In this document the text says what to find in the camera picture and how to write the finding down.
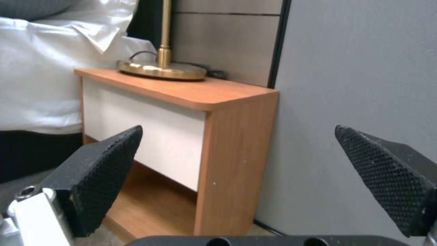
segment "black bed skirt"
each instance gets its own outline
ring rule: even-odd
[[[81,133],[0,131],[0,183],[55,168],[81,145]]]

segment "wooden nightstand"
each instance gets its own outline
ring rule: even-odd
[[[110,228],[127,241],[247,233],[278,91],[212,78],[161,81],[103,69],[76,69],[75,74],[84,143],[134,125],[144,131],[138,164],[108,212]]]

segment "white cloth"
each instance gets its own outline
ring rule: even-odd
[[[0,18],[0,130],[80,132],[73,69],[115,68],[134,52],[156,52],[149,41],[122,35],[134,7],[135,0],[83,0],[72,12],[35,23]]]

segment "gray wall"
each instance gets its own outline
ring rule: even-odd
[[[257,219],[289,234],[406,240],[334,137],[343,124],[437,161],[437,1],[293,0]]]

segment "nightstand top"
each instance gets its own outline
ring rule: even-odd
[[[182,107],[214,111],[263,97],[278,97],[273,89],[206,78],[203,82],[165,81],[121,74],[116,70],[78,68],[78,76]]]

